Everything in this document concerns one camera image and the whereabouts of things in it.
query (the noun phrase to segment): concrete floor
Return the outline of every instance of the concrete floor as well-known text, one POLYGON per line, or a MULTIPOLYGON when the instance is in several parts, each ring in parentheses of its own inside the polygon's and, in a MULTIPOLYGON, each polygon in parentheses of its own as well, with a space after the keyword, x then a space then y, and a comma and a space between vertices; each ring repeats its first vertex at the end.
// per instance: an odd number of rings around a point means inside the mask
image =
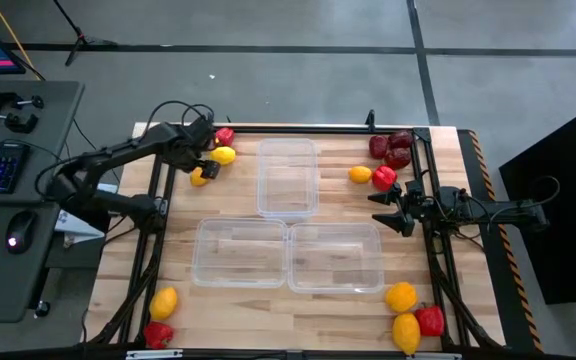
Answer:
MULTIPOLYGON (((87 34, 121 44, 420 45, 414 41, 406 0, 62 3, 87 34), (136 30, 141 19, 147 25, 136 30)), ((123 140, 135 121, 144 121, 155 105, 168 99, 203 102, 216 110, 218 120, 229 116, 241 122, 362 123, 373 108, 380 124, 421 125, 429 123, 428 107, 436 106, 441 125, 478 132, 495 187, 503 195, 498 166, 576 115, 576 53, 550 57, 523 51, 576 49, 576 0, 410 3, 419 14, 417 35, 427 48, 518 50, 509 53, 513 56, 493 56, 494 51, 423 56, 427 67, 420 67, 420 59, 410 52, 87 52, 69 68, 63 66, 64 52, 29 55, 46 78, 86 84, 77 118, 95 144, 123 140)), ((24 43, 73 40, 50 0, 0 0, 0 7, 24 43)), ((0 37, 10 40, 1 23, 0 37)), ((160 118, 177 116, 169 110, 160 118)), ((76 133, 69 144, 73 153, 87 150, 76 133)), ((576 304, 544 304, 521 238, 517 232, 511 235, 544 349, 576 355, 576 304)), ((94 273, 85 271, 51 275, 46 291, 56 298, 53 313, 42 320, 28 317, 0 325, 0 351, 76 343, 93 281, 94 273)))

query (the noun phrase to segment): orange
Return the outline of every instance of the orange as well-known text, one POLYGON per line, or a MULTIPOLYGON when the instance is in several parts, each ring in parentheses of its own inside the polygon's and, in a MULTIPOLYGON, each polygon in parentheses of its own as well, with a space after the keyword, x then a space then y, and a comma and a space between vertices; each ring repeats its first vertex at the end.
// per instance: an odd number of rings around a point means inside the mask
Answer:
POLYGON ((372 171, 365 166, 355 166, 348 170, 348 177, 357 184, 364 184, 370 181, 372 171))
POLYGON ((398 282, 386 293, 386 304, 396 312, 410 310, 417 303, 417 292, 407 282, 398 282))

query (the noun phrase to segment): gray desk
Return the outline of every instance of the gray desk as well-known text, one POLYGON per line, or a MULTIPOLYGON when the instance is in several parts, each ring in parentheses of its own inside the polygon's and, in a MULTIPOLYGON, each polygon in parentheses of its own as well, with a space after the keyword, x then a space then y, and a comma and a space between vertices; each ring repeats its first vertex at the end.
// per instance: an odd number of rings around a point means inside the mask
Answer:
MULTIPOLYGON (((31 134, 13 133, 0 122, 0 140, 20 139, 60 154, 83 86, 76 82, 0 81, 0 92, 4 91, 17 92, 24 98, 39 95, 46 106, 39 111, 34 108, 22 111, 25 116, 30 112, 39 116, 37 127, 31 134)), ((40 273, 44 271, 59 206, 40 201, 34 190, 34 179, 41 169, 54 162, 50 154, 30 149, 15 193, 0 194, 0 322, 16 322, 23 318, 40 273), (24 209, 32 209, 38 215, 33 243, 25 253, 12 255, 4 245, 6 228, 10 219, 24 209)))
MULTIPOLYGON (((39 121, 32 133, 19 134, 8 130, 3 120, 0 120, 0 141, 5 139, 23 140, 59 155, 79 105, 83 85, 72 81, 0 81, 0 92, 8 91, 16 92, 24 99, 30 99, 32 95, 39 95, 44 99, 45 107, 44 109, 35 109, 33 106, 25 106, 22 110, 9 111, 6 109, 2 111, 4 114, 13 112, 24 118, 28 118, 30 114, 35 114, 39 117, 39 121)), ((15 192, 13 194, 0 194, 0 202, 27 204, 41 201, 41 196, 35 191, 35 177, 46 166, 53 164, 55 159, 47 152, 35 148, 31 148, 29 153, 15 192)))

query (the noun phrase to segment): desk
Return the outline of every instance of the desk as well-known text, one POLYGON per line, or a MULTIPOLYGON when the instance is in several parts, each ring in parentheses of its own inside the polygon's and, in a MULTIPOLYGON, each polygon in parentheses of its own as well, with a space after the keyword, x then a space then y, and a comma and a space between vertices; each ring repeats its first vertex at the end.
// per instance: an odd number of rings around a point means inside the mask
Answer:
MULTIPOLYGON (((135 126, 141 134, 144 124, 135 126)), ((468 188, 457 131, 452 127, 431 128, 433 148, 442 185, 468 188)), ((279 289, 231 289, 199 287, 191 281, 195 230, 204 217, 258 217, 256 214, 257 144, 268 137, 308 137, 318 147, 319 212, 312 222, 369 222, 381 235, 384 275, 387 284, 408 281, 417 289, 419 302, 432 303, 428 262, 421 226, 404 238, 373 221, 370 214, 389 208, 366 200, 372 185, 352 184, 348 168, 379 161, 368 156, 367 135, 277 135, 238 134, 234 143, 237 160, 222 169, 218 179, 193 188, 188 175, 178 173, 172 195, 158 288, 174 286, 181 306, 165 322, 176 329, 171 347, 395 350, 391 329, 394 314, 383 302, 383 292, 372 295, 313 295, 293 293, 287 285, 279 289)), ((144 158, 124 168, 120 192, 146 193, 153 158, 144 158)), ((399 182, 413 179, 411 167, 399 172, 399 182)), ((122 224, 116 231, 128 229, 122 224)), ((474 235, 476 229, 465 229, 474 235)), ((124 300, 137 235, 118 239, 104 249, 86 320, 94 336, 124 300)), ((495 296, 485 255, 471 243, 453 241, 462 297, 493 339, 504 343, 495 296)), ((447 302, 449 328, 456 339, 454 313, 447 302)), ((135 309, 141 309, 137 303, 135 309)), ((131 326, 138 326, 139 316, 131 326)), ((424 337, 420 350, 440 350, 438 338, 424 337)))
MULTIPOLYGON (((0 92, 7 91, 14 91, 25 99, 39 95, 46 105, 43 110, 27 108, 21 111, 24 117, 30 113, 39 116, 37 126, 30 134, 13 133, 0 121, 0 141, 23 140, 60 154, 81 98, 83 85, 65 81, 0 81, 0 92)), ((44 276, 47 275, 44 261, 59 206, 55 203, 40 202, 41 198, 34 189, 34 180, 39 171, 54 162, 52 155, 31 148, 15 192, 0 194, 0 322, 21 320, 25 310, 29 305, 36 305, 36 296, 41 294, 44 276), (4 245, 6 228, 16 213, 28 208, 38 215, 33 243, 23 254, 10 254, 4 245)))

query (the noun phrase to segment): wooden tabletop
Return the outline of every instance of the wooden tabletop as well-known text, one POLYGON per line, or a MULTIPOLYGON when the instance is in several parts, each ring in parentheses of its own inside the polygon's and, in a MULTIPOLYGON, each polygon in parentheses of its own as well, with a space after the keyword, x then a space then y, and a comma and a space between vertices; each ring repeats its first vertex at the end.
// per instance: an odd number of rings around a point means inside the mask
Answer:
MULTIPOLYGON (((144 123, 137 123, 134 134, 141 134, 143 128, 144 123)), ((468 189, 456 129, 432 127, 431 134, 441 185, 468 189)), ((418 306, 422 302, 433 303, 421 226, 415 227, 413 236, 404 238, 372 220, 371 214, 394 212, 395 207, 366 200, 367 195, 376 192, 375 188, 348 180, 350 167, 365 165, 374 169, 380 164, 368 154, 369 136, 238 134, 233 145, 237 160, 222 168, 216 180, 195 188, 190 185, 187 174, 177 173, 157 281, 157 288, 173 286, 180 296, 180 306, 164 321, 176 331, 170 347, 397 350, 391 333, 395 314, 383 302, 387 286, 376 294, 329 295, 296 294, 287 284, 279 289, 241 289, 199 287, 192 282, 195 230, 199 221, 205 217, 258 217, 257 144, 262 139, 281 136, 307 137, 317 145, 320 205, 310 221, 375 225, 381 236, 386 285, 410 282, 417 290, 418 306)), ((420 154, 424 169, 423 151, 420 154)), ((148 157, 127 165, 120 193, 146 193, 152 162, 153 157, 148 157)), ((166 172, 164 167, 160 194, 166 172)), ((414 179, 411 165, 398 173, 402 184, 414 179)), ((431 188, 427 180, 425 186, 431 188)), ((132 226, 129 221, 125 223, 113 233, 132 226)), ((477 229, 466 227, 463 232, 475 235, 477 229)), ((104 250, 86 320, 91 336, 101 330, 126 296, 136 239, 136 233, 126 235, 104 250)), ((474 244, 455 238, 453 252, 464 302, 489 335, 505 343, 485 255, 474 244)), ((457 341, 454 313, 447 299, 446 304, 451 336, 457 341)), ((140 311, 141 306, 139 302, 135 309, 140 311)), ((135 316, 131 339, 137 326, 138 316, 135 316)), ((420 350, 440 348, 438 338, 422 338, 420 350)))

